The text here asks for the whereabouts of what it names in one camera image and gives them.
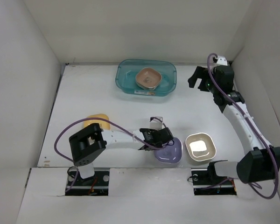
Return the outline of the dark purple plate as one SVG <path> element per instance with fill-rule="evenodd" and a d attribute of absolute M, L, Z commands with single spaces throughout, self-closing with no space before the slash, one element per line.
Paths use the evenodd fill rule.
<path fill-rule="evenodd" d="M 182 142 L 174 137 L 162 150 L 154 151 L 155 158 L 164 164 L 177 164 L 182 158 Z"/>

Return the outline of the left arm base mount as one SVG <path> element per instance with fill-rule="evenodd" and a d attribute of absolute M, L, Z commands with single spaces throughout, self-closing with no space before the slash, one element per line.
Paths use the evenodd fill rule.
<path fill-rule="evenodd" d="M 108 196 L 110 170 L 95 170 L 95 175 L 82 179 L 75 169 L 68 170 L 65 187 L 66 196 Z"/>

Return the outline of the brown plate with panda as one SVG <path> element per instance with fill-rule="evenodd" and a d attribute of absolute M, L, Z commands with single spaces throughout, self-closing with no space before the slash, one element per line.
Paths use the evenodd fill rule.
<path fill-rule="evenodd" d="M 140 88 L 153 91 L 161 83 L 162 75 L 158 71 L 146 67 L 137 73 L 135 81 Z"/>

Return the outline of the yellow plate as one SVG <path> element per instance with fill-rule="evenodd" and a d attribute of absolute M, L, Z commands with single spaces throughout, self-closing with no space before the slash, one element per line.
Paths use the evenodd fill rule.
<path fill-rule="evenodd" d="M 103 113 L 99 113 L 99 114 L 93 114 L 88 116 L 87 118 L 101 118 L 101 119 L 105 119 L 105 120 L 109 120 L 109 117 L 106 114 Z M 83 128 L 93 124 L 93 123 L 99 123 L 100 128 L 104 129 L 104 130 L 110 130 L 111 129 L 111 125 L 104 121 L 104 120 L 97 120 L 97 119 L 92 119 L 92 120 L 87 120 L 83 122 Z"/>

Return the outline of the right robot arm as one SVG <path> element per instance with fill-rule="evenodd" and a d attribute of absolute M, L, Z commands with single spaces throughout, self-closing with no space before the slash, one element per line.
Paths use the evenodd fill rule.
<path fill-rule="evenodd" d="M 211 162 L 206 172 L 210 183 L 223 177 L 237 178 L 243 183 L 279 179 L 280 147 L 274 147 L 259 131 L 250 116 L 242 95 L 233 89 L 234 71 L 230 66 L 219 65 L 209 74 L 207 68 L 198 66 L 188 79 L 193 88 L 198 79 L 198 89 L 211 92 L 215 104 L 229 120 L 244 150 L 240 161 Z"/>

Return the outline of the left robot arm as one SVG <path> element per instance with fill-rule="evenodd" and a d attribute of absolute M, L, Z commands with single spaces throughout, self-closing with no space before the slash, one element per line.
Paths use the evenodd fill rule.
<path fill-rule="evenodd" d="M 169 146 L 174 141 L 170 129 L 140 128 L 139 130 L 103 130 L 98 123 L 91 124 L 69 137 L 73 164 L 78 169 L 78 179 L 90 185 L 95 178 L 93 162 L 106 149 L 135 149 L 154 151 Z"/>

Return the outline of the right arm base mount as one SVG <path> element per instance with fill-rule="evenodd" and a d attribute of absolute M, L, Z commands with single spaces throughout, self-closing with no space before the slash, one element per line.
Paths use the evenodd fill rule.
<path fill-rule="evenodd" d="M 206 168 L 191 169 L 191 175 L 187 181 L 192 183 L 195 196 L 237 195 L 233 179 L 211 176 Z"/>

